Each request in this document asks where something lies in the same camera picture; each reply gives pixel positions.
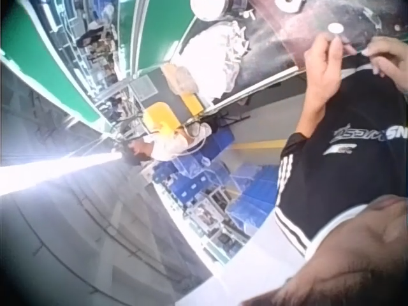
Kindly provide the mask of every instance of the table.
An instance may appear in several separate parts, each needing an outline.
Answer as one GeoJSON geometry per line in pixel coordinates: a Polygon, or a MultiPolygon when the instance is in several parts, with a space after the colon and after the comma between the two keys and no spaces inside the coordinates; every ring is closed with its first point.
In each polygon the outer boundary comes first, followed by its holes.
{"type": "MultiPolygon", "coordinates": [[[[341,23],[342,38],[362,50],[371,37],[383,35],[408,38],[408,3],[404,0],[307,0],[297,14],[280,11],[275,0],[250,0],[256,19],[235,18],[246,27],[250,50],[244,55],[235,87],[221,99],[206,101],[204,115],[216,113],[256,91],[304,71],[304,52],[317,33],[341,23]]],[[[181,54],[188,41],[214,25],[195,19],[181,42],[181,54]]]]}

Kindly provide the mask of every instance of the round white object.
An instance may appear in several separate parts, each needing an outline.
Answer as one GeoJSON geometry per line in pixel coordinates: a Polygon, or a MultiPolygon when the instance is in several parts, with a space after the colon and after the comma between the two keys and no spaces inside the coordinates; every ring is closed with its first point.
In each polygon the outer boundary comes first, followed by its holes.
{"type": "Polygon", "coordinates": [[[333,22],[332,24],[329,24],[327,28],[329,32],[333,34],[342,34],[344,32],[344,26],[338,22],[333,22]]]}
{"type": "Polygon", "coordinates": [[[190,0],[193,13],[202,20],[217,20],[224,13],[225,0],[190,0]]]}

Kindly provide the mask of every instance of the black jersey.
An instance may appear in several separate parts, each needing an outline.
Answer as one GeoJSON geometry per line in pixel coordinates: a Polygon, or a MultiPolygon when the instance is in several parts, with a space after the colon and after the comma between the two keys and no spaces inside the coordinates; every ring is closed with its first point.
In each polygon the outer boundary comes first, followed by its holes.
{"type": "Polygon", "coordinates": [[[304,255],[319,230],[379,196],[407,196],[407,103],[389,78],[343,80],[308,139],[282,151],[275,219],[304,255]]]}

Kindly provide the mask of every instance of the white coin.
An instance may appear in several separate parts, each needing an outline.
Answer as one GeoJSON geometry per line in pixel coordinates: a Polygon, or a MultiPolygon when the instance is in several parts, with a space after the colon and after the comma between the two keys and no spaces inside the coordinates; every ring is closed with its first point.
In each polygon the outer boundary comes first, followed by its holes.
{"type": "Polygon", "coordinates": [[[329,32],[333,34],[341,34],[344,32],[344,26],[338,22],[333,22],[327,27],[329,32]]]}

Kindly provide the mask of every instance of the bright light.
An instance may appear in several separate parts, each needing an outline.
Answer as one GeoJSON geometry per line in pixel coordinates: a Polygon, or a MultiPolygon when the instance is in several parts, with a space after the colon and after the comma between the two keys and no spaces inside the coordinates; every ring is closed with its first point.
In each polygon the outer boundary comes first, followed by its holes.
{"type": "Polygon", "coordinates": [[[121,157],[122,153],[111,152],[0,167],[0,196],[121,157]]]}

